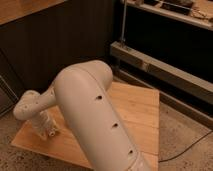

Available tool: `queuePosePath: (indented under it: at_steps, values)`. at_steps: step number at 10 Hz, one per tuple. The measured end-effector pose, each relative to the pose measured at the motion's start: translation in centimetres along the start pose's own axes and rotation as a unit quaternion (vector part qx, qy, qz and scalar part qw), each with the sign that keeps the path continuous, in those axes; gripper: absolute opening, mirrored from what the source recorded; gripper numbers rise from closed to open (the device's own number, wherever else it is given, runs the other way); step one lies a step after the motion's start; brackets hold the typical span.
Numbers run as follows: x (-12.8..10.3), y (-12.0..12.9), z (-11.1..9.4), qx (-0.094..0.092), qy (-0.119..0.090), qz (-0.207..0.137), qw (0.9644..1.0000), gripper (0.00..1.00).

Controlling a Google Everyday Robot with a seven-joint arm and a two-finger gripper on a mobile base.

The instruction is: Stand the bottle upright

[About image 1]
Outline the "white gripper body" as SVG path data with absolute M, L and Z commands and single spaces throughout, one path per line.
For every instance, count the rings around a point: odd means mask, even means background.
M 56 121 L 47 111 L 42 111 L 35 115 L 30 122 L 36 134 L 41 139 L 48 139 L 48 133 L 51 130 L 55 130 L 56 133 L 59 131 Z

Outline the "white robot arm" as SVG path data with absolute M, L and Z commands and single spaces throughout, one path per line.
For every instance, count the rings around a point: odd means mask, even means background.
M 46 92 L 26 91 L 14 116 L 31 121 L 44 137 L 57 130 L 47 109 L 58 106 L 95 171 L 151 171 L 107 95 L 112 79 L 111 68 L 100 60 L 70 65 Z

